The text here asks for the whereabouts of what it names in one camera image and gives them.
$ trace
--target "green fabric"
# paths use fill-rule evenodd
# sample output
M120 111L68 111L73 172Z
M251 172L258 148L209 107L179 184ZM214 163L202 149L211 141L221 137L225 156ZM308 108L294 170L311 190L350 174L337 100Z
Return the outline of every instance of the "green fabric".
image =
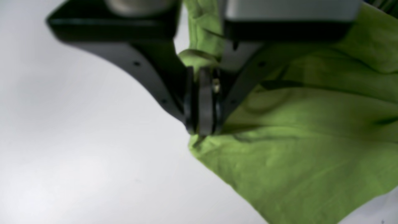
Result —
M217 65L215 2L185 1L186 65ZM270 224L336 224L391 191L398 185L398 21L364 3L343 41L270 74L222 135L192 136L189 148Z

